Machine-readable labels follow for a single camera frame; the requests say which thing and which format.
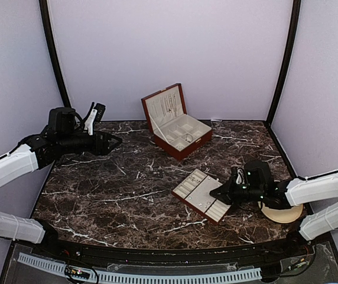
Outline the red jewelry tray insert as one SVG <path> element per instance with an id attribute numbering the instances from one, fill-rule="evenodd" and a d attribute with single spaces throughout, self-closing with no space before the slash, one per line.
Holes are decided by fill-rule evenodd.
<path id="1" fill-rule="evenodd" d="M 195 169 L 171 193 L 209 222 L 218 225 L 230 208 L 210 195 L 210 191 L 220 186 L 218 180 Z"/>

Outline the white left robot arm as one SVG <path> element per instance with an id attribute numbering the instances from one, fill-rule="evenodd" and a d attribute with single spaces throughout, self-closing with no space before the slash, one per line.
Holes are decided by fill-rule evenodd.
<path id="1" fill-rule="evenodd" d="M 94 129 L 105 111 L 105 105 L 92 104 L 82 118 L 73 108 L 51 109 L 42 132 L 23 138 L 14 149 L 0 156 L 0 188 L 45 168 L 66 154 L 108 155 L 122 139 Z M 57 237 L 57 231 L 46 221 L 0 211 L 0 238 L 40 244 L 49 257 L 58 258 L 63 253 L 63 244 Z"/>

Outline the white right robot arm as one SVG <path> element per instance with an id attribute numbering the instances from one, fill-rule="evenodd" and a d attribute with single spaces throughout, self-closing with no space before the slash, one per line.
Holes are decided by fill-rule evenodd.
<path id="1" fill-rule="evenodd" d="M 226 205 L 260 202 L 270 209 L 285 210 L 309 202 L 338 198 L 338 169 L 311 177 L 295 177 L 276 182 L 267 162 L 253 160 L 243 167 L 232 167 L 229 180 L 210 191 L 210 196 Z M 304 240 L 338 228 L 338 202 L 306 216 L 281 251 L 295 256 L 304 247 Z"/>

